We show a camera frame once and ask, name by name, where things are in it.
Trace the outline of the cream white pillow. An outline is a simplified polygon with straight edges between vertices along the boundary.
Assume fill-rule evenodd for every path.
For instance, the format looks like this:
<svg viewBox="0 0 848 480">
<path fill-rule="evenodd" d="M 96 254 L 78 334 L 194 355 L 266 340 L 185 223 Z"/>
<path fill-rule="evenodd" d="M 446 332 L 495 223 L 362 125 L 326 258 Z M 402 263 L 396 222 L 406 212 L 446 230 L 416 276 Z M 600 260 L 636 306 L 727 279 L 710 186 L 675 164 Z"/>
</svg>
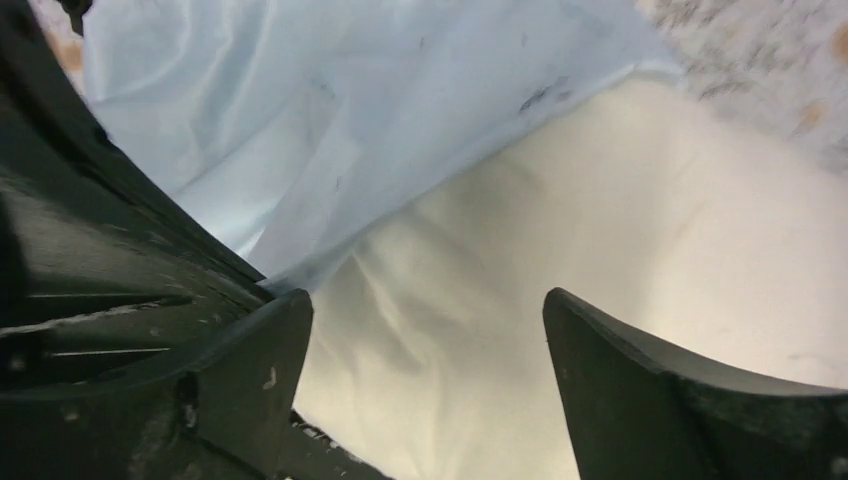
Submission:
<svg viewBox="0 0 848 480">
<path fill-rule="evenodd" d="M 847 182 L 632 78 L 370 232 L 314 295 L 294 406 L 397 479 L 574 479 L 561 287 L 698 353 L 847 383 Z"/>
</svg>

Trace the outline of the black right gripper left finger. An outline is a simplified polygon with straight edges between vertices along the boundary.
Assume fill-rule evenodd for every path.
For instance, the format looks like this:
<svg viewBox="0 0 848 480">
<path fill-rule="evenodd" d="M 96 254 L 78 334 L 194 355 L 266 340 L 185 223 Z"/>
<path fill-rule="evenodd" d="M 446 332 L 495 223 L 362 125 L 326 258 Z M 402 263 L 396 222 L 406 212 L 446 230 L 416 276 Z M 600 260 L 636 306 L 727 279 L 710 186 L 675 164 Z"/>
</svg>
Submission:
<svg viewBox="0 0 848 480">
<path fill-rule="evenodd" d="M 295 290 L 209 338 L 78 384 L 1 396 L 5 479 L 271 479 L 312 325 Z"/>
</svg>

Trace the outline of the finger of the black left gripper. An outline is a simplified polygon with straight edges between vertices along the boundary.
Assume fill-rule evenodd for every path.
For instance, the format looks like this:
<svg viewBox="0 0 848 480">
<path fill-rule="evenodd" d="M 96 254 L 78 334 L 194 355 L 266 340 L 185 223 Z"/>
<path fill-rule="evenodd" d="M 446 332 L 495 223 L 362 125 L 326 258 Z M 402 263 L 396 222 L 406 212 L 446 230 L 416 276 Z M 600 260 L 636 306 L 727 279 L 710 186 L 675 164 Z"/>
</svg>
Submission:
<svg viewBox="0 0 848 480">
<path fill-rule="evenodd" d="M 1 385 L 73 383 L 269 300 L 153 185 L 63 73 L 30 5 L 1 5 Z"/>
</svg>

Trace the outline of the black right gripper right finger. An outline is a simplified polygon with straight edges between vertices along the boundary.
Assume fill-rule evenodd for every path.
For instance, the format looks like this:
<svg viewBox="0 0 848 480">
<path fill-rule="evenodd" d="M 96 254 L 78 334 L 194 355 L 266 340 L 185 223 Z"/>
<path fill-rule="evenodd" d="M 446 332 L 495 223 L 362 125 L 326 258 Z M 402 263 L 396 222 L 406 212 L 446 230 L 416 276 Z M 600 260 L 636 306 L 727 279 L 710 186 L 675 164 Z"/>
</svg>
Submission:
<svg viewBox="0 0 848 480">
<path fill-rule="evenodd" d="M 847 394 L 709 359 L 556 288 L 544 327 L 583 479 L 843 479 Z"/>
</svg>

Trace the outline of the light blue pillowcase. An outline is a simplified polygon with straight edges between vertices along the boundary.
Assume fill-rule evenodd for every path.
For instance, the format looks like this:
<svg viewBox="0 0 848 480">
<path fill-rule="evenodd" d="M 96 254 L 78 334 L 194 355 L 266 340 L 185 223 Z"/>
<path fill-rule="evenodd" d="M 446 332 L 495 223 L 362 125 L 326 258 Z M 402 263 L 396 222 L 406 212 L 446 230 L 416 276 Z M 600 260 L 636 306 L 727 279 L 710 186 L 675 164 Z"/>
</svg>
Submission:
<svg viewBox="0 0 848 480">
<path fill-rule="evenodd" d="M 683 70 L 629 1 L 97 1 L 87 104 L 278 291 L 625 78 Z"/>
</svg>

